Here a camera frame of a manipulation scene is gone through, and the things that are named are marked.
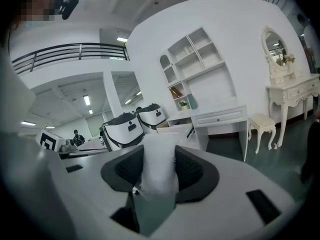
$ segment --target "flower vase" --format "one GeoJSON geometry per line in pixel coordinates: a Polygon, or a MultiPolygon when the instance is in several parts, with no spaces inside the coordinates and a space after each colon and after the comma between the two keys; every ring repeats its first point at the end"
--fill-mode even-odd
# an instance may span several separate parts
{"type": "Polygon", "coordinates": [[[188,105],[185,105],[185,106],[181,107],[181,110],[188,110],[188,109],[189,109],[188,105]]]}

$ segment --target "black slot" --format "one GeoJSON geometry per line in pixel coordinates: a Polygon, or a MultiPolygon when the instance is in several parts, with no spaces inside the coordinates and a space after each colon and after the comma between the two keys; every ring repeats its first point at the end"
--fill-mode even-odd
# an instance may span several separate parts
{"type": "Polygon", "coordinates": [[[76,165],[72,165],[72,166],[69,166],[69,167],[66,167],[66,171],[68,173],[72,173],[72,172],[75,172],[75,171],[78,171],[80,169],[82,169],[83,167],[79,164],[76,164],[76,165]]]}
{"type": "Polygon", "coordinates": [[[281,212],[274,206],[270,199],[260,190],[247,192],[246,195],[265,224],[272,222],[281,212]]]}
{"type": "Polygon", "coordinates": [[[133,129],[137,128],[136,124],[131,124],[129,127],[128,127],[128,130],[129,132],[131,132],[133,129]]]}

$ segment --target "white vanity table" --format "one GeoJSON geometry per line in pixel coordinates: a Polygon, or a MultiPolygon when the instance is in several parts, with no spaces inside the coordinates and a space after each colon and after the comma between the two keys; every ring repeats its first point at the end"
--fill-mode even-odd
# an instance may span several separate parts
{"type": "Polygon", "coordinates": [[[307,119],[307,101],[310,96],[318,96],[320,93],[320,74],[311,74],[288,80],[279,84],[267,85],[269,90],[269,115],[272,117],[273,103],[281,106],[281,130],[277,142],[281,147],[287,124],[288,107],[295,107],[299,101],[303,101],[304,120],[307,119]]]}
{"type": "Polygon", "coordinates": [[[192,122],[198,147],[203,151],[206,151],[209,141],[208,127],[237,123],[243,160],[246,160],[248,146],[247,106],[239,103],[236,98],[211,104],[210,107],[180,111],[168,118],[167,122],[172,130],[177,124],[192,122]]]}
{"type": "Polygon", "coordinates": [[[261,41],[270,71],[271,84],[266,86],[269,91],[269,116],[272,118],[273,103],[281,106],[281,130],[277,142],[277,146],[281,147],[288,107],[295,107],[299,101],[303,101],[304,120],[307,119],[308,98],[320,94],[320,74],[302,75],[295,72],[294,55],[288,55],[286,43],[272,28],[264,28],[261,41]]]}

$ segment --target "white stool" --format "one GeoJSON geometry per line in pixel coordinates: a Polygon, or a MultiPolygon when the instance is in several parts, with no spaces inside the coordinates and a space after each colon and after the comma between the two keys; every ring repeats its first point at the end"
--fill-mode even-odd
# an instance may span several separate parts
{"type": "Polygon", "coordinates": [[[259,152],[259,147],[260,147],[260,141],[261,141],[261,136],[264,132],[269,132],[272,135],[268,144],[269,150],[272,148],[271,143],[275,138],[276,135],[276,122],[273,121],[270,117],[266,116],[265,114],[257,113],[253,117],[249,119],[249,138],[248,140],[251,140],[251,125],[253,128],[255,128],[258,131],[258,145],[256,147],[255,154],[258,154],[259,152]]]}

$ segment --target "decorative item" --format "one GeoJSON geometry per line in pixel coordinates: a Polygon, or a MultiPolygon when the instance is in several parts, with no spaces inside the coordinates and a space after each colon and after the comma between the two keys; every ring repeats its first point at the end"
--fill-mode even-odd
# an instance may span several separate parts
{"type": "Polygon", "coordinates": [[[198,104],[192,94],[188,94],[187,99],[189,100],[189,104],[192,110],[195,110],[198,107],[198,104]]]}
{"type": "Polygon", "coordinates": [[[188,110],[189,109],[188,103],[185,100],[180,101],[179,105],[180,105],[182,110],[188,110]]]}
{"type": "Polygon", "coordinates": [[[174,97],[180,98],[180,97],[183,96],[183,95],[181,94],[181,92],[178,91],[175,87],[171,87],[171,88],[169,88],[169,90],[170,90],[170,92],[172,93],[172,95],[173,95],[174,97]]]}
{"type": "Polygon", "coordinates": [[[285,66],[290,66],[290,63],[294,63],[295,62],[295,56],[293,54],[289,54],[289,55],[285,55],[282,58],[279,57],[276,59],[276,63],[281,66],[281,67],[285,67],[285,66]]]}

